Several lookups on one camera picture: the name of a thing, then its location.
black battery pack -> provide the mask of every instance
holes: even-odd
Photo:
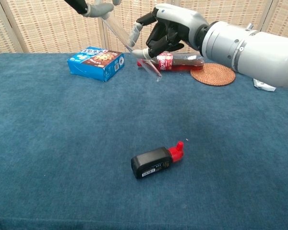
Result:
[[[173,162],[171,153],[165,147],[135,156],[131,168],[137,179],[168,168]]]

red bottle label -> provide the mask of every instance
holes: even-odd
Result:
[[[170,53],[160,54],[157,57],[157,59],[159,61],[159,69],[160,70],[172,69],[173,54],[170,54]]]

robot finger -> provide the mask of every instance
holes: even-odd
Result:
[[[113,5],[118,6],[120,5],[121,0],[112,0]]]
[[[150,58],[157,57],[162,52],[171,48],[172,45],[169,44],[167,36],[163,36],[158,41],[155,41],[148,49],[148,55]]]
[[[136,22],[133,24],[133,28],[129,33],[129,45],[131,47],[135,45],[140,36],[140,31],[142,30],[143,26],[149,25],[154,22],[156,22],[154,12],[150,12],[142,16],[141,18],[138,18]]]
[[[73,7],[78,14],[84,14],[87,12],[87,4],[85,0],[65,0],[67,4]]]
[[[99,5],[87,5],[87,13],[83,14],[84,17],[97,18],[105,15],[114,9],[111,3],[102,3]]]
[[[146,45],[150,48],[154,45],[154,43],[158,40],[160,40],[162,37],[166,35],[166,28],[165,25],[161,22],[157,22],[157,24],[154,26],[152,32],[150,33]]]
[[[173,51],[177,51],[177,50],[182,49],[182,48],[184,48],[184,44],[183,43],[178,43],[177,45],[171,46],[166,51],[173,52]]]

woven room divider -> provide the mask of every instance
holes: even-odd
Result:
[[[28,52],[68,53],[102,46],[97,19],[77,14],[63,0],[1,0]]]
[[[278,1],[275,9],[269,12],[264,30],[275,35],[288,37],[288,0]]]
[[[11,27],[10,24],[19,41],[17,47],[20,44],[24,52],[74,53],[87,46],[126,51],[101,20],[78,15],[63,0],[0,2],[4,9],[0,15],[0,52],[19,52],[19,49],[15,50],[11,32],[4,28]],[[216,20],[242,26],[253,23],[255,29],[288,37],[288,0],[122,0],[113,14],[129,32],[137,18],[150,12],[156,4],[165,2],[196,10],[209,23]],[[137,42],[139,47],[146,47],[154,25],[143,28]],[[181,51],[191,50],[186,46]]]
[[[15,34],[4,16],[0,5],[0,53],[22,52]]]

white sticker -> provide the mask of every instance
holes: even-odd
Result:
[[[151,169],[151,170],[149,170],[149,171],[146,171],[146,172],[144,172],[143,174],[142,174],[142,177],[145,177],[145,176],[147,176],[148,174],[151,174],[151,173],[153,173],[155,171],[155,169],[153,168],[153,169]]]
[[[123,57],[120,57],[119,62],[120,62],[120,66],[121,66],[122,64],[124,64],[124,58],[123,58]]]

